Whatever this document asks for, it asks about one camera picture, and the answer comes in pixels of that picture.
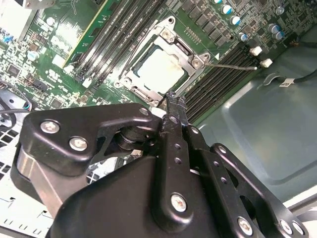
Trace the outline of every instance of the cable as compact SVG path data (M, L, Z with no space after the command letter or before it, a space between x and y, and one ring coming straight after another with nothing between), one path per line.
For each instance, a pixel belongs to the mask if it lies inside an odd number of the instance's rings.
M206 66L211 66L211 67L219 67L219 68L232 68L232 69L238 69L238 70L257 70L258 67L255 66L250 66L250 67L239 67L235 65L227 65L227 64L214 64L214 63L206 63Z
M25 109L7 109L7 110L0 110L1 114L14 114L14 113L30 113L30 111Z
M31 101L21 92L21 90L19 90L18 88L16 88L14 85L0 79L0 83L6 85L7 87L11 88L12 90L15 90L16 92L18 92L20 94L20 96L28 103L28 105L32 106Z

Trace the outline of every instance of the capacitor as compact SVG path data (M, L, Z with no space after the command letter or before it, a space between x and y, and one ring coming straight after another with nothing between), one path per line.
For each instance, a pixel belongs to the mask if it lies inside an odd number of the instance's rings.
M222 14L230 14L232 12L232 7L230 5L223 5L221 7Z
M30 61L36 61L40 55L36 51L29 51L27 57Z
M282 31L277 32L276 34L273 34L273 38L279 40L282 40L282 38L285 36L285 33Z
M285 9L282 6L279 6L276 9L276 15L282 15L284 13Z
M268 30L270 33L272 33L272 34L276 34L277 32L280 31L280 28L279 28L279 26L276 25L276 24L270 24L270 25L268 26L267 30Z
M46 19L46 23L49 26L54 26L55 25L55 19L52 17L49 17L48 19Z
M244 34L243 32L239 33L239 39L242 42L246 42L248 40L248 36L246 34Z
M233 16L230 18L231 25L239 25L240 22L241 22L241 19L238 16Z

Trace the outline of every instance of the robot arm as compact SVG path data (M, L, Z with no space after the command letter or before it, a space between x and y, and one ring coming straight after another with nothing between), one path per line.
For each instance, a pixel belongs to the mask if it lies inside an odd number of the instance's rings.
M188 124L184 98L159 107L162 118L140 104L26 117L11 176L47 206L48 237L308 238L228 148ZM143 156L87 185L90 164L135 149Z

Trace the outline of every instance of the green circuit board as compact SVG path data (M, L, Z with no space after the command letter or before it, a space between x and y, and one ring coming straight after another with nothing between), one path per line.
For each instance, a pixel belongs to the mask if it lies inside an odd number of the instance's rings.
M97 87L92 84L86 88L76 80L76 68L69 67L76 62L77 55L89 49L120 2L106 0L97 5L92 0L60 0L54 6L38 11L23 41L0 41L0 75L24 91L40 110L128 102L145 104L125 87L115 87L111 77L102 79ZM135 2L142 5L145 1ZM154 20L159 22L174 16L176 33L196 53L208 51L213 62L221 60L239 43L240 32L257 41L273 60L287 49L287 42L303 35L317 23L316 15L303 1L281 2L227 0L212 4L210 0L165 0L161 1L141 33ZM225 3L232 6L231 14L221 13ZM285 12L277 15L276 9L281 5ZM241 18L239 25L230 24L233 16ZM52 26L47 24L50 17L54 19ZM268 32L267 27L272 23L281 27L284 39L274 39ZM125 52L114 70L121 67L132 50L129 48ZM27 57L30 51L37 52L39 57L30 61Z

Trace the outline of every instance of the silver screw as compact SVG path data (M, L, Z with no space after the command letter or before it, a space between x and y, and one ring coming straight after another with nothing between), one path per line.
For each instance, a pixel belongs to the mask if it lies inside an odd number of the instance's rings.
M252 227L246 219L244 219L243 217L239 217L238 224L241 230L244 232L244 234L248 236L252 236L252 233L253 233Z
M192 127L192 131L193 131L195 134L198 134L198 133L199 133L199 131L198 131L198 129L197 129L196 127Z
M169 119L170 119L173 123L175 123L175 124L177 124L177 123L178 123L178 121L177 121L176 117L169 116Z
M59 125L54 121L45 121L42 122L40 128L43 132L49 134L55 134L60 130Z
M281 220L280 222L281 222L281 226L283 227L283 229L286 231L287 234L289 235L293 234L291 227L287 224L286 221Z
M292 224L293 224L293 227L294 227L301 235L304 234L304 231L303 231L303 229L301 228L300 225L298 225L296 222L292 222Z
M226 149L223 148L221 145L219 145L218 148L223 154L227 153Z
M192 63L193 63L193 66L194 66L194 67L198 67L199 64L200 64L199 60L197 60L197 59L193 60Z
M146 115L146 116L148 116L149 115L149 112L148 112L148 110L146 110L145 108L140 108L140 113L142 113L143 115Z
M69 141L69 145L73 150L84 151L87 149L87 142L81 137L73 137Z
M176 211L178 212L186 211L187 205L186 205L185 199L181 195L173 194L170 198L170 201Z

